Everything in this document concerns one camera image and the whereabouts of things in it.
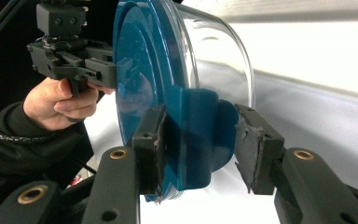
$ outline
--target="black mechanical device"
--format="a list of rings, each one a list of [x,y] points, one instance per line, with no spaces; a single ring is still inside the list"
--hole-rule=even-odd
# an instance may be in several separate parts
[[[85,79],[115,88],[111,48],[77,35],[85,9],[66,1],[37,6],[46,34],[28,46],[34,69],[71,80],[74,96]],[[324,160],[284,138],[254,109],[237,105],[235,156],[248,191],[275,193],[281,223],[358,223],[358,190],[342,183]],[[161,194],[164,179],[165,107],[148,109],[126,146],[107,150],[96,175],[60,190],[51,181],[18,188],[0,206],[0,223],[140,223],[139,195]]]

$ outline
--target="human hand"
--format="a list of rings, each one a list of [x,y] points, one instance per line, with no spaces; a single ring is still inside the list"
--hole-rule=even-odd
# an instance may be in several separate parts
[[[65,129],[74,122],[72,119],[84,119],[95,113],[98,91],[111,94],[112,89],[87,83],[88,88],[72,97],[67,79],[60,81],[46,78],[34,87],[24,101],[24,112],[39,127],[56,131]]]

